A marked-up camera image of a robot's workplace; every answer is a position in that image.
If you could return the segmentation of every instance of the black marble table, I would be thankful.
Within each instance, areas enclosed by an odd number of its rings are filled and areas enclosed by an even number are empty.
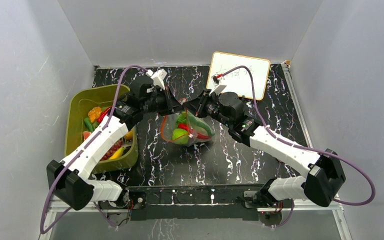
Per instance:
[[[163,67],[167,83],[175,97],[194,99],[205,88],[209,66]],[[93,87],[116,84],[122,68],[97,69]],[[141,73],[130,69],[123,84],[129,86]],[[247,102],[249,113],[256,117],[254,104]],[[272,64],[263,100],[258,108],[271,129],[306,146],[297,111],[280,64]],[[272,177],[298,175],[288,165],[278,162],[261,150],[234,141],[227,128],[206,119],[215,132],[212,142],[190,147],[165,142],[160,136],[163,117],[146,114],[137,125],[139,157],[134,167],[97,174],[97,179],[113,180],[128,186],[196,186],[217,184],[264,184]]]

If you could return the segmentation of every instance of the plastic bin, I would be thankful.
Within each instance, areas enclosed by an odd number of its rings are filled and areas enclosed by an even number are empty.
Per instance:
[[[113,104],[116,89],[116,84],[90,88],[80,91],[71,99],[68,109],[67,130],[65,133],[65,156],[76,150],[83,142],[83,131],[87,131],[83,119],[88,116],[88,112],[97,106],[103,109],[110,107]],[[118,96],[129,90],[127,86],[121,85]],[[92,173],[98,174],[131,168],[138,160],[138,155],[135,127],[133,128],[133,139],[130,150],[119,158],[100,161]]]

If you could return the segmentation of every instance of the toy lime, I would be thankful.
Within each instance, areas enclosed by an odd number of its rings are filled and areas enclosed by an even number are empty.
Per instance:
[[[173,134],[171,135],[171,140],[173,140],[173,143],[175,144],[187,144],[189,141],[189,133],[188,131],[180,128],[176,128],[173,131]]]

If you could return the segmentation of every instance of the whiteboard frame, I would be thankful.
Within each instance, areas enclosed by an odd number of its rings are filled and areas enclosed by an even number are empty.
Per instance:
[[[262,91],[262,96],[261,98],[258,98],[258,96],[255,96],[255,99],[257,101],[261,101],[263,98],[264,98],[264,93],[266,93],[266,86],[267,86],[267,80],[269,79],[269,72],[270,72],[270,67],[272,65],[272,63],[270,62],[270,60],[268,59],[264,59],[264,58],[259,58],[259,57],[253,57],[253,56],[245,56],[245,55],[239,55],[239,54],[234,54],[234,53],[228,53],[228,52],[222,52],[222,51],[215,51],[213,54],[212,54],[212,57],[211,57],[211,65],[209,66],[209,72],[208,72],[208,79],[206,81],[206,86],[205,88],[208,89],[208,85],[209,85],[209,81],[212,81],[211,79],[211,70],[212,70],[212,67],[213,67],[213,59],[214,59],[214,55],[215,54],[226,54],[226,55],[233,55],[233,56],[238,56],[238,57],[243,57],[243,58],[250,58],[250,59],[257,59],[257,60],[261,60],[261,61],[267,61],[268,62],[268,71],[267,71],[267,76],[265,77],[265,84],[264,84],[264,89]],[[253,99],[252,97],[248,97],[248,96],[245,96],[246,99]]]

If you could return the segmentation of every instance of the toy fruit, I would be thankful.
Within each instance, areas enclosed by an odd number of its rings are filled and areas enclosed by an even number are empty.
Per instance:
[[[96,106],[87,113],[87,116],[89,117],[90,122],[94,123],[100,117],[101,113],[102,109],[99,106]]]
[[[175,144],[187,144],[189,141],[189,133],[188,131],[180,128],[176,128],[173,131],[173,134],[171,135],[171,140],[173,140],[173,143]]]
[[[105,155],[100,159],[100,161],[107,160],[109,157],[111,157],[119,148],[121,148],[123,145],[123,141],[120,139],[112,145],[112,147],[105,153]]]
[[[108,159],[116,159],[121,156],[123,156],[124,147],[120,147],[117,151],[114,152],[112,156],[110,156]]]
[[[133,139],[133,129],[126,133],[126,135],[124,135],[124,139],[126,139],[127,141]]]
[[[92,133],[90,131],[83,132],[83,141],[86,140]]]

